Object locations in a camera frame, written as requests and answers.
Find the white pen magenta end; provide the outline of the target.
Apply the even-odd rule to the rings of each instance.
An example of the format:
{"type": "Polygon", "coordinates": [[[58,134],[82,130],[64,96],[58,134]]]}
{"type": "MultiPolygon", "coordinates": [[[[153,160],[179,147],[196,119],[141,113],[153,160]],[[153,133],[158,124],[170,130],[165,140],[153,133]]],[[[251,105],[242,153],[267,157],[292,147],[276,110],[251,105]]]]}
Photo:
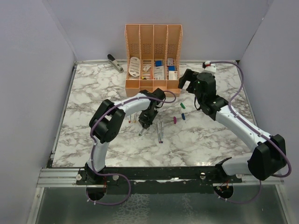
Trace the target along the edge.
{"type": "Polygon", "coordinates": [[[160,135],[160,125],[159,121],[157,121],[157,136],[158,136],[158,142],[161,143],[161,135],[160,135]]]}

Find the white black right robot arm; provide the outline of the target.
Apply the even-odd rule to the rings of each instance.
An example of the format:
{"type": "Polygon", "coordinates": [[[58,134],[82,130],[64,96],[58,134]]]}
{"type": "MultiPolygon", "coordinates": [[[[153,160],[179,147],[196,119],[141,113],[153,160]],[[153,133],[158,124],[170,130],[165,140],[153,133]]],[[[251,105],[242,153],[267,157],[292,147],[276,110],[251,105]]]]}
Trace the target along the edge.
{"type": "Polygon", "coordinates": [[[287,165],[284,138],[264,132],[229,106],[226,99],[217,95],[212,73],[187,69],[179,79],[178,88],[182,89],[187,81],[186,90],[195,95],[202,112],[232,131],[252,152],[251,156],[221,162],[214,172],[217,181],[226,182],[232,175],[252,175],[264,181],[287,165]]]}

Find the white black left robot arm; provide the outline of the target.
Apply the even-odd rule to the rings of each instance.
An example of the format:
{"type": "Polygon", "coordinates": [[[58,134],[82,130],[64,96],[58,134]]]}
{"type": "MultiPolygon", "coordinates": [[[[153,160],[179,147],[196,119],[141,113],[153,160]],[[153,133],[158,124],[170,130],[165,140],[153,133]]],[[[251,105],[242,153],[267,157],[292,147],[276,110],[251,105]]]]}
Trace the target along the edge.
{"type": "Polygon", "coordinates": [[[90,170],[87,179],[98,184],[103,180],[102,169],[105,167],[106,154],[109,143],[118,135],[126,117],[141,112],[139,123],[142,129],[148,129],[154,121],[158,111],[157,105],[166,99],[163,90],[157,88],[153,92],[140,91],[135,96],[119,102],[104,100],[89,122],[90,136],[94,146],[87,162],[90,170]]]}

